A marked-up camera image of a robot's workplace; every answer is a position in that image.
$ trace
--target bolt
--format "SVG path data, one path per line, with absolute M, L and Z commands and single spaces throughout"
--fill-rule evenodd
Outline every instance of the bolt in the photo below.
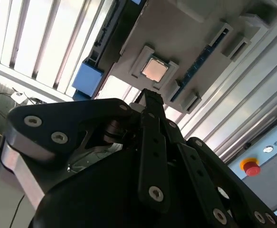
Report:
M 58 144 L 65 144 L 68 141 L 67 135 L 63 132 L 54 132 L 52 133 L 51 138 Z
M 149 195 L 151 196 L 151 198 L 157 202 L 162 202 L 163 201 L 163 193 L 162 190 L 160 190 L 158 187 L 156 186 L 151 186 L 149 188 Z
M 273 219 L 273 217 L 271 215 L 269 215 L 268 213 L 265 213 L 265 215 L 271 223 L 276 224 L 276 221 Z
M 29 115 L 24 118 L 24 123 L 30 127 L 39 127 L 42 125 L 42 120 L 37 116 Z
M 223 225 L 227 224 L 227 218 L 220 209 L 215 208 L 213 210 L 213 215 L 221 224 Z
M 123 104 L 119 105 L 119 107 L 122 108 L 122 109 L 124 109 L 124 110 L 128 110 L 127 106 L 125 106 L 125 105 L 123 105 Z
M 260 223 L 265 224 L 265 219 L 264 217 L 260 214 L 260 212 L 255 211 L 254 216 L 259 220 Z
M 172 121 L 170 121 L 169 124 L 170 124 L 171 127 L 176 128 L 176 124 L 173 123 Z
M 203 143 L 199 140 L 195 140 L 195 143 L 198 145 L 198 146 L 203 146 Z

